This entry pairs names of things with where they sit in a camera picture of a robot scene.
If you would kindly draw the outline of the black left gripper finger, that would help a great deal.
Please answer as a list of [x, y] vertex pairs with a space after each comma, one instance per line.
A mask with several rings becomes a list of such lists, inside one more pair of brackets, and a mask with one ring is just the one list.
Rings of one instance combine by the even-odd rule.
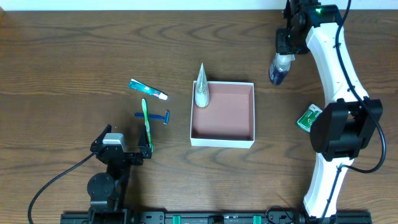
[[150, 159], [152, 157], [152, 148], [150, 147], [149, 139], [147, 136], [146, 127], [143, 126], [141, 134], [137, 143], [137, 146], [144, 159]]
[[91, 146], [97, 146], [103, 143], [103, 139], [106, 134], [110, 133], [112, 129], [112, 126], [108, 124], [103, 132], [92, 142]]

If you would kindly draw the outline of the clear bottle blue liquid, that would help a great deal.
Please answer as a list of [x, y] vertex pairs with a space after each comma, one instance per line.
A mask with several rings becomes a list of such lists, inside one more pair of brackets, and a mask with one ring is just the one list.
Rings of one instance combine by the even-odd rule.
[[280, 85], [288, 74], [295, 55], [275, 54], [275, 57], [269, 67], [269, 78], [273, 85]]

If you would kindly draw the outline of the white cream tube gold cap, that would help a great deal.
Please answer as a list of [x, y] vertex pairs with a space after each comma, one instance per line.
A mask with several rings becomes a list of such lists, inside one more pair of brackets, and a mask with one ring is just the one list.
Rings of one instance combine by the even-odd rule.
[[195, 104], [199, 108], [205, 108], [210, 102], [210, 90], [208, 87], [208, 80], [206, 78], [204, 64], [201, 64], [200, 71], [197, 78], [195, 87]]

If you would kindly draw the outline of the green white soap packet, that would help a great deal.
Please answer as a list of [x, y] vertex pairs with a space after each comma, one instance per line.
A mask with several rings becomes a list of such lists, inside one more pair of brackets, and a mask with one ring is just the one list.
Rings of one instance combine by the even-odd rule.
[[322, 113], [317, 105], [311, 104], [306, 112], [296, 121], [296, 125], [306, 131], [310, 132], [310, 128], [317, 117]]

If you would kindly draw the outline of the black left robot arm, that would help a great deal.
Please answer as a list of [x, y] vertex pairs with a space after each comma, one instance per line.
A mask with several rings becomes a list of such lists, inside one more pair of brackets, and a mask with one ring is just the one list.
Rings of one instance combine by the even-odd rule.
[[139, 216], [124, 204], [132, 166], [143, 165], [152, 157], [146, 128], [141, 129], [138, 152], [127, 152], [124, 135], [113, 133], [111, 125], [93, 141], [90, 151], [107, 165], [105, 172], [95, 174], [87, 184], [90, 196], [89, 224], [139, 223]]

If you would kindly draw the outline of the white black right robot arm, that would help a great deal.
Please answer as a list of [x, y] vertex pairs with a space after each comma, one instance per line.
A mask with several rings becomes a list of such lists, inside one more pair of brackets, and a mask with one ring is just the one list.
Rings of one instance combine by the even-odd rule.
[[[276, 32], [276, 57], [313, 55], [321, 78], [325, 108], [310, 127], [316, 153], [315, 168], [303, 210], [295, 223], [369, 223], [366, 212], [339, 212], [336, 203], [348, 170], [370, 174], [386, 159], [386, 139], [379, 124], [383, 113], [379, 99], [371, 99], [359, 81], [346, 47], [343, 24], [347, 18], [334, 4], [287, 0], [283, 17], [287, 25]], [[381, 140], [381, 157], [375, 167], [353, 166], [375, 131]]]

